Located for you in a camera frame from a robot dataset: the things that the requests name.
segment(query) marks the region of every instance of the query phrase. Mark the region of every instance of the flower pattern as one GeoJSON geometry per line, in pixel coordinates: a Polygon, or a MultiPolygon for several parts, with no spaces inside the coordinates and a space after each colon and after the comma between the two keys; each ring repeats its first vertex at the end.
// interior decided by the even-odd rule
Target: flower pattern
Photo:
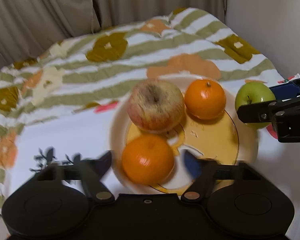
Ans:
{"type": "Polygon", "coordinates": [[[17,156],[15,131],[10,131],[7,135],[0,138],[0,167],[10,168],[14,165],[17,156]]]}
{"type": "Polygon", "coordinates": [[[11,111],[18,103],[19,90],[17,87],[0,88],[0,110],[11,111]]]}
{"type": "Polygon", "coordinates": [[[98,102],[89,102],[89,103],[85,104],[82,108],[74,110],[74,113],[78,113],[78,112],[81,112],[81,111],[84,111],[84,110],[87,110],[90,108],[94,108],[96,106],[100,106],[100,104],[98,102]]]}
{"type": "Polygon", "coordinates": [[[244,39],[234,34],[223,40],[215,42],[215,44],[225,48],[225,53],[239,64],[249,61],[252,58],[252,54],[260,54],[259,51],[252,47],[244,39]]]}
{"type": "Polygon", "coordinates": [[[259,83],[266,83],[262,80],[254,80],[254,79],[245,79],[244,80],[245,83],[249,83],[249,82],[259,82],[259,83]]]}
{"type": "Polygon", "coordinates": [[[31,66],[31,65],[36,64],[36,63],[38,63],[36,58],[29,58],[29,59],[24,60],[24,61],[19,61],[19,62],[13,63],[13,68],[19,70],[19,69],[22,69],[23,67],[28,67],[28,66],[31,66]]]}
{"type": "Polygon", "coordinates": [[[31,103],[39,105],[54,90],[62,85],[64,69],[57,70],[56,67],[46,67],[42,71],[42,77],[32,90],[31,103]]]}
{"type": "Polygon", "coordinates": [[[40,69],[38,72],[33,74],[33,76],[28,78],[28,80],[26,80],[23,83],[22,90],[21,90],[21,95],[24,95],[24,93],[26,92],[27,89],[34,88],[39,83],[41,77],[42,77],[42,69],[40,69]]]}
{"type": "Polygon", "coordinates": [[[166,67],[149,67],[147,77],[156,78],[161,75],[179,73],[181,71],[210,77],[215,80],[221,78],[221,72],[218,67],[212,61],[203,60],[198,54],[180,54],[171,57],[166,67]]]}
{"type": "Polygon", "coordinates": [[[163,30],[169,30],[170,27],[166,26],[161,20],[154,19],[146,21],[145,25],[143,25],[140,30],[143,32],[153,32],[161,34],[163,30]]]}
{"type": "Polygon", "coordinates": [[[124,39],[125,34],[125,32],[112,33],[97,39],[93,49],[86,54],[87,60],[94,62],[118,60],[128,45],[124,39]]]}
{"type": "Polygon", "coordinates": [[[53,44],[42,55],[40,55],[39,58],[44,59],[49,56],[65,58],[68,54],[69,49],[72,47],[72,45],[73,45],[72,39],[58,41],[57,43],[53,44]]]}
{"type": "Polygon", "coordinates": [[[180,13],[180,12],[182,12],[182,11],[184,11],[186,8],[177,8],[177,9],[174,9],[173,11],[172,11],[172,14],[178,14],[178,13],[180,13]]]}
{"type": "Polygon", "coordinates": [[[105,112],[105,111],[108,111],[108,110],[111,110],[111,109],[115,109],[116,106],[118,105],[119,101],[118,100],[112,100],[111,102],[109,102],[108,104],[106,105],[100,105],[100,106],[97,106],[95,109],[94,109],[94,113],[101,113],[101,112],[105,112]]]}

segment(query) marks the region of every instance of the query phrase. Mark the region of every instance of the plate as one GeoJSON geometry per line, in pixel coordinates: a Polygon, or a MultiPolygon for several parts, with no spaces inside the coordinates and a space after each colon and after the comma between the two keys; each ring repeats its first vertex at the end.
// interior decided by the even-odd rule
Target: plate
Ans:
{"type": "MultiPolygon", "coordinates": [[[[191,74],[161,76],[185,92],[196,79],[209,79],[191,74]]],[[[223,88],[226,94],[225,113],[218,120],[202,121],[187,113],[183,121],[173,130],[165,133],[175,155],[175,167],[169,178],[162,184],[136,185],[124,174],[121,167],[121,153],[126,143],[141,134],[131,122],[127,113],[130,94],[119,103],[115,111],[110,131],[108,147],[113,150],[113,170],[118,180],[135,194],[159,194],[183,192],[191,185],[192,178],[183,164],[182,154],[188,149],[199,158],[212,158],[221,164],[236,164],[237,160],[253,163],[258,153],[258,133],[242,123],[234,108],[235,96],[223,88]]],[[[229,185],[222,181],[217,188],[229,185]]]]}

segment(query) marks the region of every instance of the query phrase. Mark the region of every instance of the red apple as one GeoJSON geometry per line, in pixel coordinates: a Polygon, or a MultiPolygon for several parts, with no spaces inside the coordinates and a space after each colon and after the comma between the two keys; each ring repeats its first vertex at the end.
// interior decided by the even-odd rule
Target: red apple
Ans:
{"type": "Polygon", "coordinates": [[[176,85],[147,79],[132,89],[128,115],[141,130],[162,133],[181,122],[184,107],[183,95],[176,85]]]}

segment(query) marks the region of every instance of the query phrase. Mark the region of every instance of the blue gripper pad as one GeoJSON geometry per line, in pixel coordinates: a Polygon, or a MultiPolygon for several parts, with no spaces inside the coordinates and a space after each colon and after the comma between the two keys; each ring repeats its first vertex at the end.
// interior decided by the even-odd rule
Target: blue gripper pad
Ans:
{"type": "Polygon", "coordinates": [[[201,165],[198,160],[188,151],[184,151],[183,162],[187,171],[190,173],[193,179],[197,179],[201,175],[201,165]]]}
{"type": "Polygon", "coordinates": [[[270,87],[270,90],[277,100],[295,98],[300,94],[300,87],[293,83],[286,83],[275,87],[270,87]]]}

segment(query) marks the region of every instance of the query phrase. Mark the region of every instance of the wall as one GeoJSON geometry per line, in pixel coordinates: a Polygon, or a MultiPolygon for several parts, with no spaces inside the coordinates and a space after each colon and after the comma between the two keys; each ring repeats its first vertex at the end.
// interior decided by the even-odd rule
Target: wall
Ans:
{"type": "Polygon", "coordinates": [[[283,77],[300,73],[300,0],[228,0],[226,24],[283,77]]]}

